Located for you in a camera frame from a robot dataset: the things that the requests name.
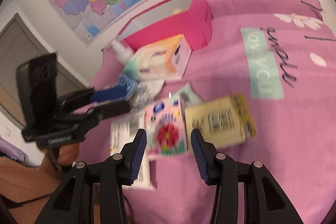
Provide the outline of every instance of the pink box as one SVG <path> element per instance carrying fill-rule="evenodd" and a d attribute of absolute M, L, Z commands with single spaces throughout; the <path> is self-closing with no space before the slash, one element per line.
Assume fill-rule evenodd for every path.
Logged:
<path fill-rule="evenodd" d="M 146 107 L 145 128 L 149 160 L 187 150 L 183 100 L 164 98 Z"/>
<path fill-rule="evenodd" d="M 191 49 L 209 44 L 212 11 L 207 0 L 165 0 L 133 17 L 118 34 L 134 51 L 184 34 Z"/>

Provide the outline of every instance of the door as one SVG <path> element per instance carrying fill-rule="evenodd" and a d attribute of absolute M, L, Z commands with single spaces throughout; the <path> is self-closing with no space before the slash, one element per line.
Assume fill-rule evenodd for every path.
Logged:
<path fill-rule="evenodd" d="M 18 14 L 0 33 L 0 107 L 7 118 L 25 124 L 16 87 L 16 68 L 49 52 L 40 44 Z M 56 90 L 58 97 L 85 86 L 58 63 Z"/>

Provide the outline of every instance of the pink bedsheet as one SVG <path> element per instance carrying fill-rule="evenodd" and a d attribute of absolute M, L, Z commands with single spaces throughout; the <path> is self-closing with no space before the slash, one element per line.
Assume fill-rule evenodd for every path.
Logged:
<path fill-rule="evenodd" d="M 205 101 L 244 92 L 258 138 L 225 152 L 244 163 L 262 161 L 303 222 L 321 223 L 336 199 L 336 38 L 321 21 L 319 1 L 208 1 L 214 14 L 209 46 L 194 51 L 183 81 L 165 84 L 157 98 L 187 82 Z M 304 17 L 289 16 L 293 13 Z M 258 87 L 260 79 L 272 74 L 270 65 L 258 55 L 256 45 L 247 56 L 248 44 L 244 44 L 241 28 L 259 30 L 258 36 L 265 38 L 277 67 L 277 76 L 271 79 L 276 80 L 275 86 L 263 82 L 259 94 L 252 86 Z M 114 84 L 121 70 L 115 57 L 104 51 L 102 69 L 91 85 Z M 103 121 L 87 134 L 81 160 L 91 164 L 109 156 L 110 123 Z M 157 185 L 155 192 L 124 191 L 138 223 L 209 223 L 215 189 L 201 180 L 191 154 L 151 162 L 151 176 Z M 239 216 L 242 223 L 242 212 Z"/>

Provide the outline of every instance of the barcode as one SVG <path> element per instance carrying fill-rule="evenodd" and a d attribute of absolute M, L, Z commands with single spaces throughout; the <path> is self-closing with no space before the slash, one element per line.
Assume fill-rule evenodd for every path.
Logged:
<path fill-rule="evenodd" d="M 231 109 L 223 112 L 209 114 L 209 125 L 212 133 L 217 133 L 221 130 L 233 129 L 234 125 L 231 118 Z"/>
<path fill-rule="evenodd" d="M 110 145 L 111 145 L 111 152 L 118 153 L 119 152 L 119 132 L 120 132 L 120 125 L 114 126 L 113 124 L 111 125 L 111 140 L 110 140 Z"/>
<path fill-rule="evenodd" d="M 142 165 L 140 165 L 140 170 L 139 170 L 138 178 L 134 182 L 143 182 Z"/>
<path fill-rule="evenodd" d="M 129 121 L 129 136 L 133 137 L 137 134 L 139 130 L 139 117 L 132 117 Z"/>
<path fill-rule="evenodd" d="M 179 63 L 179 61 L 180 61 L 180 56 L 178 55 L 175 61 L 176 65 Z"/>
<path fill-rule="evenodd" d="M 245 136 L 246 138 L 251 138 L 252 128 L 250 122 L 245 123 Z"/>

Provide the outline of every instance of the green label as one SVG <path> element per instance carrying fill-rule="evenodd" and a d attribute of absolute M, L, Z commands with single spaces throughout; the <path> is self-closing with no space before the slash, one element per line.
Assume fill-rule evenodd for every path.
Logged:
<path fill-rule="evenodd" d="M 283 99 L 278 66 L 264 32 L 257 28 L 240 31 L 249 65 L 252 98 Z"/>

